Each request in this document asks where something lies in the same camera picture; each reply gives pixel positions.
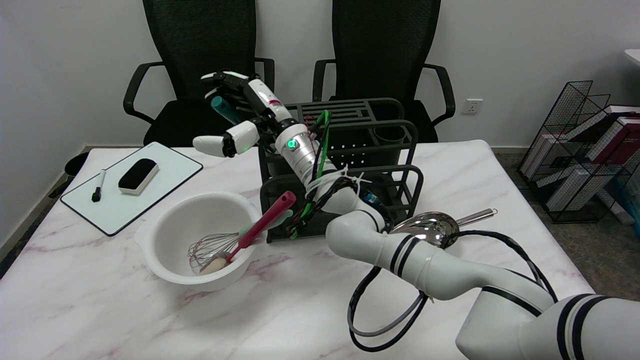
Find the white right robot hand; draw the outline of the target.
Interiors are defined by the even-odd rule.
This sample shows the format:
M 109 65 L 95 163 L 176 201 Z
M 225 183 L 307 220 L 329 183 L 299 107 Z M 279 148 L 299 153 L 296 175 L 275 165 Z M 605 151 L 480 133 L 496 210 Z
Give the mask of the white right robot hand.
M 295 120 L 259 75 L 215 71 L 201 76 L 211 86 L 205 99 L 231 127 L 219 136 L 198 136 L 192 145 L 199 152 L 232 158 L 257 144 L 268 145 Z

